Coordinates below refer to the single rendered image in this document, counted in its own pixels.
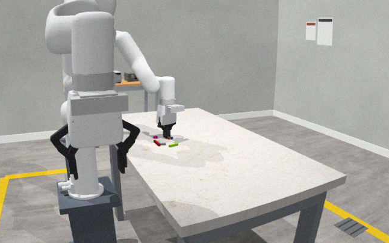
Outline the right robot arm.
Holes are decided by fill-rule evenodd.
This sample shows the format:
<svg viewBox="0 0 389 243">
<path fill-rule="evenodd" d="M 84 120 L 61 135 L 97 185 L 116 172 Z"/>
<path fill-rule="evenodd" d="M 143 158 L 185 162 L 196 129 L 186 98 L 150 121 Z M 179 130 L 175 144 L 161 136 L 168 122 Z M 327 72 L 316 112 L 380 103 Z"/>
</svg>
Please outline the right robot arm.
<svg viewBox="0 0 389 243">
<path fill-rule="evenodd" d="M 128 111 L 128 95 L 112 89 L 122 82 L 114 72 L 115 11 L 116 0 L 64 0 L 47 16 L 47 48 L 62 54 L 65 91 L 79 95 L 70 97 L 72 116 Z M 95 147 L 78 149 L 75 159 L 78 180 L 70 174 L 58 187 L 78 200 L 99 197 Z"/>
</svg>

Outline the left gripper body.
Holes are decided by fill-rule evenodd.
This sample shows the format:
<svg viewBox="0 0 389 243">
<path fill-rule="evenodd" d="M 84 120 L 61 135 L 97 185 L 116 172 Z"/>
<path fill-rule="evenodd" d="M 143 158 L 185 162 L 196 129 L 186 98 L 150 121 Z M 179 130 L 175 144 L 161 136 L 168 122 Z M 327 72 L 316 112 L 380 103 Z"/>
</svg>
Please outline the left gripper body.
<svg viewBox="0 0 389 243">
<path fill-rule="evenodd" d="M 156 118 L 157 124 L 158 124 L 159 118 L 160 118 L 161 125 L 163 125 L 163 126 L 176 122 L 176 112 L 168 113 L 167 107 L 169 107 L 169 106 L 165 106 L 165 105 L 161 105 L 161 104 L 158 105 L 157 118 Z"/>
</svg>

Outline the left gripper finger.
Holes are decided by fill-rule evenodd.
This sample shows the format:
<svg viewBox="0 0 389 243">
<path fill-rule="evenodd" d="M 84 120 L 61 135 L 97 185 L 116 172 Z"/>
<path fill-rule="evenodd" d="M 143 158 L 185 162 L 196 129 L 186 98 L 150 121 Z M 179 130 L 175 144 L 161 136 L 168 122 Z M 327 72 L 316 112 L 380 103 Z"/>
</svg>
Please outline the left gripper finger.
<svg viewBox="0 0 389 243">
<path fill-rule="evenodd" d="M 158 128 L 162 128 L 162 130 L 163 130 L 163 137 L 164 137 L 164 138 L 168 138 L 167 125 L 162 126 L 162 125 L 161 125 L 161 122 L 160 122 L 160 118 L 159 118 L 157 127 L 158 127 Z"/>
<path fill-rule="evenodd" d="M 170 130 L 172 130 L 172 127 L 173 127 L 173 125 L 175 125 L 175 124 L 176 124 L 176 122 L 175 122 L 175 123 L 172 123 L 172 124 L 169 124 L 169 125 L 167 125 L 168 137 L 170 137 Z"/>
</svg>

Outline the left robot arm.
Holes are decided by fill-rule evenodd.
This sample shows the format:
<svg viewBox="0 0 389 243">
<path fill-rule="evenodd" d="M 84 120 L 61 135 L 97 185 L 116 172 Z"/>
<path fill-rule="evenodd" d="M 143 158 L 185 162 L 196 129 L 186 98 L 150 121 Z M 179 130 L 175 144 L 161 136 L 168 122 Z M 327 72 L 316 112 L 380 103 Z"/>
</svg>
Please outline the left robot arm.
<svg viewBox="0 0 389 243">
<path fill-rule="evenodd" d="M 175 104 L 175 79 L 157 77 L 148 66 L 145 57 L 127 32 L 116 31 L 114 47 L 117 47 L 143 88 L 150 94 L 160 91 L 160 104 L 167 107 L 168 113 L 181 112 L 185 106 Z"/>
</svg>

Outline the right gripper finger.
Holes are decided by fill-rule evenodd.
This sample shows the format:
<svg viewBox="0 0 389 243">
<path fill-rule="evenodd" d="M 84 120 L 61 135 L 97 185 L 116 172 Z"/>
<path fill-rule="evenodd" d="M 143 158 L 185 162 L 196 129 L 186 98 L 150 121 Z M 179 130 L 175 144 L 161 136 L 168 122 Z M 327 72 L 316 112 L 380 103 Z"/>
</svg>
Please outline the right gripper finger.
<svg viewBox="0 0 389 243">
<path fill-rule="evenodd" d="M 69 171 L 70 174 L 74 174 L 74 179 L 78 179 L 78 172 L 77 172 L 77 167 L 76 167 L 76 159 L 75 159 L 75 153 L 78 151 L 78 148 L 74 148 L 71 145 L 67 148 L 64 146 L 61 142 L 60 139 L 64 137 L 66 134 L 68 134 L 68 124 L 63 126 L 61 129 L 56 131 L 53 135 L 50 137 L 50 141 L 52 144 L 56 147 L 56 149 L 67 158 L 69 162 Z"/>
<path fill-rule="evenodd" d="M 123 128 L 130 131 L 129 136 L 124 142 L 120 142 L 116 144 L 116 146 L 119 148 L 117 150 L 117 164 L 118 169 L 122 174 L 125 174 L 125 167 L 127 167 L 127 157 L 126 154 L 128 153 L 129 149 L 132 147 L 132 145 L 135 143 L 135 140 L 137 139 L 140 129 L 137 126 L 134 126 L 127 121 L 122 120 L 123 122 Z"/>
</svg>

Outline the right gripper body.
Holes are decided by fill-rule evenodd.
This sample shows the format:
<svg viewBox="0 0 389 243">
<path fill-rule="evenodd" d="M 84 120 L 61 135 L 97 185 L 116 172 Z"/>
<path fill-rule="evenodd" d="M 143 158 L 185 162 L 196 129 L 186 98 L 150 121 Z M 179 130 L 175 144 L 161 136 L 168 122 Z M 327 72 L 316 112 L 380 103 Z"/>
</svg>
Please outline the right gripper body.
<svg viewBox="0 0 389 243">
<path fill-rule="evenodd" d="M 69 91 L 67 98 L 67 123 L 70 145 L 88 148 L 118 144 L 123 140 L 122 112 L 72 116 L 70 97 L 79 96 Z"/>
</svg>

